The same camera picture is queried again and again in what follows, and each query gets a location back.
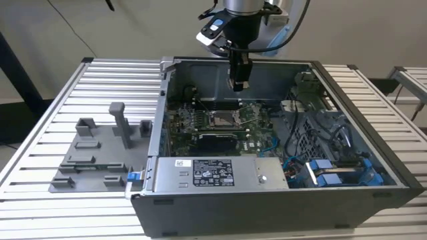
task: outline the black pole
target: black pole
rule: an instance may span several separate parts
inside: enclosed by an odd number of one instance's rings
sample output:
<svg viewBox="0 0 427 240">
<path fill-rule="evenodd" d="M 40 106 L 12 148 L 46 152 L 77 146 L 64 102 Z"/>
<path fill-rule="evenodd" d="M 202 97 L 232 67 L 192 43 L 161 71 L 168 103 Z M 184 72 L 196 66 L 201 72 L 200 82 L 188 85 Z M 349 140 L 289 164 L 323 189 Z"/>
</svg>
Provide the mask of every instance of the black pole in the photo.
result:
<svg viewBox="0 0 427 240">
<path fill-rule="evenodd" d="M 10 46 L 0 32 L 0 68 L 10 81 L 29 111 L 38 119 L 46 110 L 46 104 L 29 79 L 24 67 L 10 49 Z"/>
</svg>

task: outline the slotted aluminum surface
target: slotted aluminum surface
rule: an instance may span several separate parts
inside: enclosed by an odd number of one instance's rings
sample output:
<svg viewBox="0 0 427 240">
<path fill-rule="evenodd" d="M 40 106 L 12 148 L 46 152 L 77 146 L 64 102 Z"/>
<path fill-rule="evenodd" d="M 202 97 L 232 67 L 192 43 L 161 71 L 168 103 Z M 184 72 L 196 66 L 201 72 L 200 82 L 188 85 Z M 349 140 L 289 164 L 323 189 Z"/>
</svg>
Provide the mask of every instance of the slotted aluminum surface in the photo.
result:
<svg viewBox="0 0 427 240">
<path fill-rule="evenodd" d="M 425 136 L 359 71 L 344 65 L 325 65 L 325 69 L 427 187 Z M 50 114 L 36 126 L 38 131 L 34 128 L 10 160 L 16 164 L 9 163 L 9 171 L 0 174 L 6 175 L 0 187 L 0 239 L 149 239 L 122 192 L 49 193 L 48 187 L 74 136 L 77 118 L 93 117 L 98 124 L 113 124 L 108 105 L 120 101 L 130 124 L 153 119 L 158 88 L 157 61 L 94 59 L 78 67 Z M 427 194 L 399 209 L 380 211 L 356 229 L 197 237 L 218 238 L 425 239 Z"/>
<path fill-rule="evenodd" d="M 427 68 L 396 67 L 388 78 L 396 79 L 416 98 L 427 104 Z"/>
</svg>

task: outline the power supply label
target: power supply label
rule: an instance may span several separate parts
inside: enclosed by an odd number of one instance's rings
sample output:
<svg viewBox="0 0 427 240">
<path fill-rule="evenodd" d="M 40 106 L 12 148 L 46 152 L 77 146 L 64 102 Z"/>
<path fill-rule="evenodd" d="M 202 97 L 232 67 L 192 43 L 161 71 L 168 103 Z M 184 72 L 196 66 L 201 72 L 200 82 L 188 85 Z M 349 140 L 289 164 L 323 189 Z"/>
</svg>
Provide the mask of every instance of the power supply label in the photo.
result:
<svg viewBox="0 0 427 240">
<path fill-rule="evenodd" d="M 233 166 L 225 160 L 192 160 L 192 184 L 196 187 L 226 187 L 234 185 Z"/>
</svg>

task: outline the motherboard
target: motherboard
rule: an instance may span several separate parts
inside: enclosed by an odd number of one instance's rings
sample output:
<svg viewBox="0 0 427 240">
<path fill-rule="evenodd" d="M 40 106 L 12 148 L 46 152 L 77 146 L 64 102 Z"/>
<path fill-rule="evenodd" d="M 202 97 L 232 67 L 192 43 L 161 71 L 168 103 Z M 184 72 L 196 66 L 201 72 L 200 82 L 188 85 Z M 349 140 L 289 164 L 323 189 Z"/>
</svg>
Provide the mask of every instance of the motherboard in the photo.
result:
<svg viewBox="0 0 427 240">
<path fill-rule="evenodd" d="M 172 157 L 281 155 L 261 103 L 240 102 L 234 110 L 209 108 L 208 103 L 198 101 L 168 111 Z"/>
</svg>

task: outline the label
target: label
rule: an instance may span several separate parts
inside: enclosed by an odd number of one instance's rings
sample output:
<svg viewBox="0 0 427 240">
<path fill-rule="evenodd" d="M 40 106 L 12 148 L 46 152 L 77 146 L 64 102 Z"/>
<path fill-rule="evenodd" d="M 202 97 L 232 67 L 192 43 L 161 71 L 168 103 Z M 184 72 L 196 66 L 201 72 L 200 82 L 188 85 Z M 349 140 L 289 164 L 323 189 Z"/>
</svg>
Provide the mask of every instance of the label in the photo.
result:
<svg viewBox="0 0 427 240">
<path fill-rule="evenodd" d="M 174 167 L 190 168 L 190 166 L 192 166 L 192 161 L 190 160 L 182 160 L 182 159 L 176 159 L 174 160 Z"/>
<path fill-rule="evenodd" d="M 225 160 L 192 160 L 192 184 L 196 187 L 226 187 L 234 185 L 233 166 Z"/>
</svg>

